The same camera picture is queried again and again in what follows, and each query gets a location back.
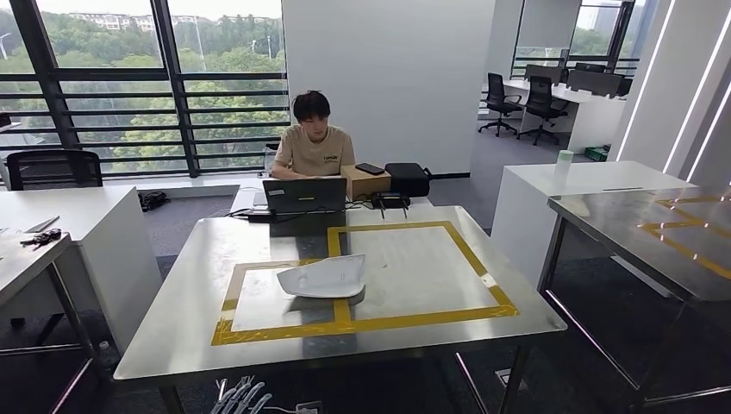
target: cardboard box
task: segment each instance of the cardboard box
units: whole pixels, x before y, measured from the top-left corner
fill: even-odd
[[[370,197],[374,192],[390,191],[390,175],[371,175],[355,166],[342,166],[341,176],[347,179],[347,197],[351,200]]]

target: beige t-shirt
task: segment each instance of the beige t-shirt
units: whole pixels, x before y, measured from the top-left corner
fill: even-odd
[[[341,166],[355,164],[350,135],[333,126],[328,126],[325,139],[315,144],[302,126],[292,125],[282,133],[274,159],[291,166],[295,173],[309,176],[340,174]]]

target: short black hair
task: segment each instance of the short black hair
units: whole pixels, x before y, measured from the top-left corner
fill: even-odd
[[[330,116],[330,102],[319,91],[307,91],[295,97],[292,110],[295,118],[300,122],[315,116],[322,119]]]

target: black bag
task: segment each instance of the black bag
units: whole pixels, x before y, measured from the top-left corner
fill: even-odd
[[[169,201],[167,194],[162,191],[151,191],[145,195],[141,195],[138,192],[137,198],[140,200],[140,207],[142,207],[142,211],[155,210],[162,204]]]
[[[390,190],[409,197],[426,197],[429,194],[431,172],[415,162],[392,162],[386,164],[390,174]]]

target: smartphone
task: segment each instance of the smartphone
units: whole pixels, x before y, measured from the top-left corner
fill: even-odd
[[[378,168],[377,166],[372,166],[371,164],[366,164],[365,162],[363,164],[358,164],[355,167],[360,171],[365,171],[366,173],[369,173],[371,175],[381,175],[385,171],[383,168]]]

